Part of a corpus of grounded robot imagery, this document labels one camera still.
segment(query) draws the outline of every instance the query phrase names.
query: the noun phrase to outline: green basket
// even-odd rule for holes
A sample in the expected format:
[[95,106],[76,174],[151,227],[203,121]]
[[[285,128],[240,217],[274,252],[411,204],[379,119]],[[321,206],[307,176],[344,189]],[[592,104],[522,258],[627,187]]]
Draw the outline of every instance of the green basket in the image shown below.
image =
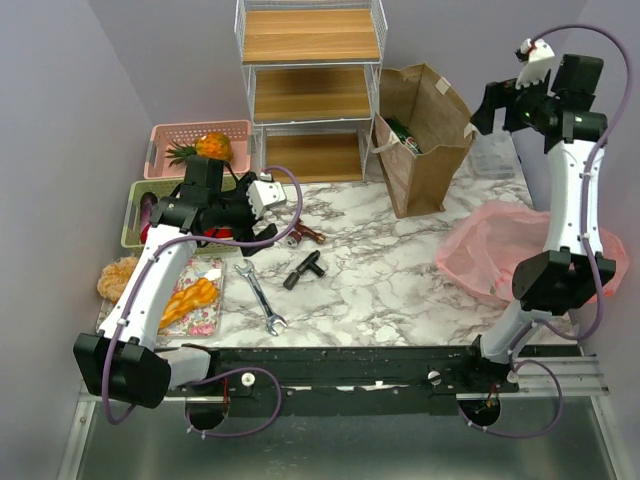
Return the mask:
[[[144,245],[140,243],[140,199],[146,192],[153,193],[158,199],[166,197],[173,192],[174,188],[182,182],[182,178],[168,178],[166,180],[141,180],[131,185],[129,201],[127,202],[127,213],[122,226],[122,237],[120,244],[135,255],[142,253]],[[222,179],[222,190],[235,188],[236,182],[230,175],[225,175]],[[196,253],[223,253],[232,252],[236,247],[217,245],[210,243],[206,247],[198,248]]]

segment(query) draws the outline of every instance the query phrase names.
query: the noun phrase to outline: lavender wall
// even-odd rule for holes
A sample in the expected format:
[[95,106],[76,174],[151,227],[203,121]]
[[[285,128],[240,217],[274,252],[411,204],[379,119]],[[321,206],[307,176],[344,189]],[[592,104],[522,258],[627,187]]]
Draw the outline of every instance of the lavender wall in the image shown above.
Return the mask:
[[[586,0],[383,0],[385,64],[429,62],[473,106],[509,78],[527,35],[578,18]],[[235,0],[88,0],[154,123],[246,118]]]
[[0,2],[0,476],[55,478],[151,124],[82,0]]
[[[618,235],[631,257],[631,268],[615,297],[606,302],[605,321],[597,334],[585,345],[586,351],[598,354],[611,389],[611,401],[623,433],[627,450],[640,451],[640,370],[637,351],[640,343],[637,291],[640,287],[640,36],[636,19],[640,17],[637,0],[589,0],[580,22],[592,23],[614,32],[635,57],[636,88],[625,117],[614,131],[607,147],[600,181],[600,222],[603,228]],[[624,64],[609,41],[590,32],[572,33],[562,52],[604,58],[605,70],[593,109],[609,116],[618,106],[624,88]],[[516,138],[516,147],[529,170],[528,182],[538,198],[539,208],[548,208],[549,178],[539,138],[527,134]],[[575,315],[583,325],[594,318],[592,308]],[[640,475],[640,457],[632,461]]]

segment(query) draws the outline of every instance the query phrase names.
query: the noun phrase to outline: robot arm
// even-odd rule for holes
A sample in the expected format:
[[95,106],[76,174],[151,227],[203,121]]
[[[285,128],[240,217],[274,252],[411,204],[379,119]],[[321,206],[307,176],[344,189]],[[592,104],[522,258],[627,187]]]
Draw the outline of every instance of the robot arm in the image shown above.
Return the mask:
[[[258,235],[254,235],[253,227],[268,209],[286,202],[280,183],[258,180],[254,173],[237,180],[233,190],[222,192],[223,169],[224,162],[220,160],[190,157],[180,196],[164,197],[156,205],[140,261],[122,297],[98,334],[81,334],[74,345],[74,355],[90,393],[101,393],[108,344],[118,327],[121,331],[111,363],[111,398],[154,408],[168,389],[206,377],[211,358],[206,351],[181,347],[154,353],[162,313],[180,272],[196,250],[196,242],[176,243],[157,258],[155,252],[171,240],[202,235],[212,228],[231,227],[237,241],[272,238],[277,233],[274,225]],[[256,251],[243,248],[246,256]],[[142,282],[145,268],[149,271]],[[125,312],[136,289],[131,308]]]
[[517,79],[488,84],[472,123],[483,133],[493,130],[494,113],[506,108],[504,130],[531,127],[545,137],[552,176],[551,221],[544,251],[521,262],[513,277],[514,300],[498,323],[479,339],[480,356],[508,364],[540,327],[579,308],[595,293],[593,275],[582,243],[581,226],[589,233],[603,284],[615,273],[615,262],[603,257],[598,232],[597,186],[604,148],[591,169],[589,204],[582,205],[586,159],[607,127],[604,115],[589,111],[602,60],[565,55],[547,94],[554,54],[543,41],[527,40],[516,52],[525,66]]

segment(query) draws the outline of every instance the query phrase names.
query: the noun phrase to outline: gray floor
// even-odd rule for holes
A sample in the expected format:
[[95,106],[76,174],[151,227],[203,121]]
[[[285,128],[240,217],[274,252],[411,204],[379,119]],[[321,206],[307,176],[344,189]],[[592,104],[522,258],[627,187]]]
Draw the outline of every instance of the gray floor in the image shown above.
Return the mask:
[[[503,440],[459,417],[280,418],[244,439],[186,434],[182,405],[136,410],[118,427],[96,409],[79,478],[288,480],[560,480],[615,478],[589,399],[568,401],[558,428],[535,440]],[[540,427],[553,401],[509,400],[496,426]],[[224,430],[256,419],[232,419]]]

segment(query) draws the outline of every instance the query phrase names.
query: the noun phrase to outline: silver wrench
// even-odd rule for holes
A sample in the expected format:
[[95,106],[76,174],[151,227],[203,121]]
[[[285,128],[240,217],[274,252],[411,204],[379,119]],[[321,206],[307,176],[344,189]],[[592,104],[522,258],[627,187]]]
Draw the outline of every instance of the silver wrench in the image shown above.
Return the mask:
[[258,283],[258,279],[253,270],[253,263],[249,260],[245,260],[246,265],[244,267],[240,267],[240,265],[236,265],[236,271],[242,275],[249,285],[251,285],[251,290],[253,290],[254,295],[258,299],[258,303],[262,307],[262,311],[264,312],[265,317],[267,317],[267,332],[271,335],[277,337],[279,333],[276,331],[274,326],[276,324],[282,325],[284,328],[287,328],[287,322],[280,315],[276,314],[272,309],[271,305],[267,301],[267,297],[264,295],[260,284]]

